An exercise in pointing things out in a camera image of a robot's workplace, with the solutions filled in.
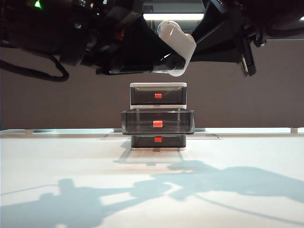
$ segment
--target green indicator light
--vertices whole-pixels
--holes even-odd
[[[37,7],[37,8],[39,8],[39,9],[41,9],[41,5],[40,5],[39,0],[37,0],[37,1],[35,2],[35,5],[34,5],[34,6]]]

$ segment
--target gray wall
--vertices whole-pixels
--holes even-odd
[[[181,77],[161,74],[95,75],[67,67],[67,82],[53,83],[2,71],[1,121],[6,128],[111,128],[121,126],[130,82],[187,82],[197,127],[303,127],[304,41],[269,41],[253,48],[257,74],[243,77],[231,63],[191,63]],[[47,61],[3,48],[9,62],[46,69]]]

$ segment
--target smoked plastic drawer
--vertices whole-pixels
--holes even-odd
[[[187,87],[131,87],[131,105],[186,105]]]
[[[185,135],[132,135],[132,148],[184,148]]]
[[[194,111],[132,109],[122,112],[123,134],[193,134]]]

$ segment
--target ceiling light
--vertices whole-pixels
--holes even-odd
[[[202,20],[203,13],[145,13],[145,20]]]

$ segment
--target white tabletop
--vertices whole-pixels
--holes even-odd
[[[303,134],[187,144],[131,152],[118,134],[3,134],[1,227],[304,227]]]

